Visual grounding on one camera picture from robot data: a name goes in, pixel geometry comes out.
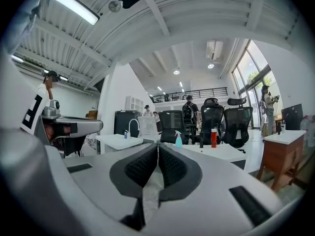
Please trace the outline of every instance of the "railing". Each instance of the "railing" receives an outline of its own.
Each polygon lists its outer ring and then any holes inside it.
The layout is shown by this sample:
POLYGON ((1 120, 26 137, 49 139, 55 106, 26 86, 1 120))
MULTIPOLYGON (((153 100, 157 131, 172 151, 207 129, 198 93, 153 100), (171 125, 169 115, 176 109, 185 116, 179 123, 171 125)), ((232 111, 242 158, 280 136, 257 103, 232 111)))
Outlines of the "railing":
POLYGON ((193 99, 198 98, 210 98, 210 97, 219 97, 227 96, 227 88, 210 88, 203 90, 194 90, 187 92, 175 92, 167 93, 162 95, 156 95, 150 97, 153 103, 165 102, 165 101, 175 101, 175 100, 186 100, 188 95, 191 95, 193 99))

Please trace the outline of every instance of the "red bottle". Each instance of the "red bottle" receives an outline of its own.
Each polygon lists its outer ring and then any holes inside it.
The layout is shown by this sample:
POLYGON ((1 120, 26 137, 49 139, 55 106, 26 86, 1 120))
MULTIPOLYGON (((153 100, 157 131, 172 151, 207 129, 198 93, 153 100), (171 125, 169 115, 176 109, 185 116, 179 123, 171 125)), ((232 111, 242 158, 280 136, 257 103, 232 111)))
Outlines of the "red bottle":
POLYGON ((217 147, 217 130, 215 128, 211 129, 211 147, 217 147))

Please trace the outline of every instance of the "faucet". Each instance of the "faucet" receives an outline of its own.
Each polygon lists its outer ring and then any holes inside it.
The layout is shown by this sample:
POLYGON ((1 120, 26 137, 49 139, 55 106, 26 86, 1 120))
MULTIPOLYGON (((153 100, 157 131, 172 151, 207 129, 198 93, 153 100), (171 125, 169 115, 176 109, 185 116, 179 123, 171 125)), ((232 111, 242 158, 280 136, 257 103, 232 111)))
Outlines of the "faucet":
POLYGON ((135 120, 135 121, 138 123, 138 130, 140 130, 140 125, 139 125, 138 120, 136 120, 136 119, 131 119, 130 122, 129 122, 129 130, 128 130, 128 133, 129 133, 130 136, 131 136, 131 133, 130 133, 130 123, 131 123, 133 120, 135 120))

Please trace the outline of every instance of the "green foliage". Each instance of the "green foliage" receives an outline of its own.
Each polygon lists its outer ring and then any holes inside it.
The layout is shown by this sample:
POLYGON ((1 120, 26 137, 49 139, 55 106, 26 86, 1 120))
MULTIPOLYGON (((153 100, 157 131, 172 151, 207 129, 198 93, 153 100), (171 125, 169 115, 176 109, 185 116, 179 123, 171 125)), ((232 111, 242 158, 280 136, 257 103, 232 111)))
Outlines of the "green foliage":
MULTIPOLYGON (((252 80, 253 80, 257 75, 258 75, 258 71, 252 72, 252 73, 247 77, 247 84, 251 83, 252 80)), ((270 86, 270 85, 271 85, 271 79, 270 79, 270 78, 265 77, 265 78, 264 78, 264 82, 265 82, 265 84, 266 84, 267 86, 270 86)), ((258 89, 261 88, 261 87, 262 87, 262 82, 257 85, 257 88, 258 88, 258 89)))

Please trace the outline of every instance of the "hat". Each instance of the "hat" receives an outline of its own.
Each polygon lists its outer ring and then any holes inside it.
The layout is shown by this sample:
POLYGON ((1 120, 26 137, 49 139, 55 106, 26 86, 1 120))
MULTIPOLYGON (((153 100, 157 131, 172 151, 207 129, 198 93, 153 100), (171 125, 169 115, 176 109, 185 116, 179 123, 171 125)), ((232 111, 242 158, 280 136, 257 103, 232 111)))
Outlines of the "hat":
POLYGON ((48 73, 45 74, 45 77, 53 77, 53 82, 57 82, 60 80, 59 74, 56 73, 55 71, 49 71, 48 73))
POLYGON ((269 88, 269 86, 267 86, 267 85, 263 85, 261 90, 263 90, 263 91, 264 91, 264 90, 266 90, 266 89, 268 89, 268 88, 269 88))

